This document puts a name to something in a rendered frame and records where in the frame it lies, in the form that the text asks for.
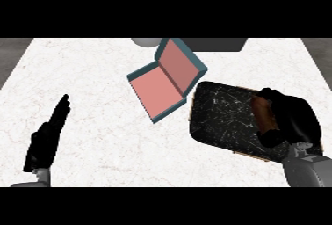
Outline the teal and pink open box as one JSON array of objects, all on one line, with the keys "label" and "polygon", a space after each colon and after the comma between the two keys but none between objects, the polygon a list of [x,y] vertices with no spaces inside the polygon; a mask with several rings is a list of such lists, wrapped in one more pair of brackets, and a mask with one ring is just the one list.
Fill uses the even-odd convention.
[{"label": "teal and pink open box", "polygon": [[208,67],[180,38],[162,38],[155,60],[126,75],[149,119],[156,123],[185,102]]}]

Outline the black marble tray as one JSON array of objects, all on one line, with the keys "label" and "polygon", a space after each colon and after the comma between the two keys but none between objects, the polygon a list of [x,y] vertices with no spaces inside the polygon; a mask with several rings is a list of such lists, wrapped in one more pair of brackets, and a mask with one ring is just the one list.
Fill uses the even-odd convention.
[{"label": "black marble tray", "polygon": [[[290,143],[281,140],[273,148],[261,145],[250,105],[256,93],[221,83],[200,82],[193,97],[188,133],[197,142],[280,163]],[[323,155],[321,144],[312,145],[306,153]]]}]

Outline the brown sweet potato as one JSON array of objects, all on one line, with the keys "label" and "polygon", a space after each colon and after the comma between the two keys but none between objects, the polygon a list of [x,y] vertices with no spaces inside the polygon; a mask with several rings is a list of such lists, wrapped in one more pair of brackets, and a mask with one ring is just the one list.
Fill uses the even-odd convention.
[{"label": "brown sweet potato", "polygon": [[252,114],[261,134],[277,128],[270,104],[262,97],[252,97]]}]

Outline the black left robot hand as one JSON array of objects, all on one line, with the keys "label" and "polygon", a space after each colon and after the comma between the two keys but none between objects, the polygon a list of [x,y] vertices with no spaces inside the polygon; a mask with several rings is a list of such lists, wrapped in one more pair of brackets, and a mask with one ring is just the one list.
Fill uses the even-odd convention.
[{"label": "black left robot hand", "polygon": [[54,107],[48,121],[41,124],[36,132],[31,135],[23,172],[31,172],[34,169],[47,169],[53,164],[59,146],[59,135],[64,126],[67,114],[69,95],[64,94]]}]

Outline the dark grey appliance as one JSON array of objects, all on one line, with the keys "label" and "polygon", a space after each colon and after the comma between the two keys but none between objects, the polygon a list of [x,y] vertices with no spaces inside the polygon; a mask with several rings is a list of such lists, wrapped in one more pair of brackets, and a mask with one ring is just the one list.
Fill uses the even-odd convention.
[{"label": "dark grey appliance", "polygon": [[183,38],[193,52],[240,52],[246,38]]}]

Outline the grey round object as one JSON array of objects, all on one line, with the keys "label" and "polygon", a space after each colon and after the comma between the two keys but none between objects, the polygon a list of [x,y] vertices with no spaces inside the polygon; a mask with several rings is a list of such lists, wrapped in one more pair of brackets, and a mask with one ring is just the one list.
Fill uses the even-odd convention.
[{"label": "grey round object", "polygon": [[132,38],[132,42],[140,47],[155,47],[160,43],[160,38]]}]

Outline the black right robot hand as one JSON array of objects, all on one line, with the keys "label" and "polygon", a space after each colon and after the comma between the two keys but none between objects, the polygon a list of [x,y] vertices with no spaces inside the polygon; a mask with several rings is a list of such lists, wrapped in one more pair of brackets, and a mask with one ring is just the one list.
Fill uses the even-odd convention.
[{"label": "black right robot hand", "polygon": [[287,96],[280,91],[262,88],[256,96],[271,103],[278,137],[289,143],[320,143],[321,129],[312,108],[302,98]]}]

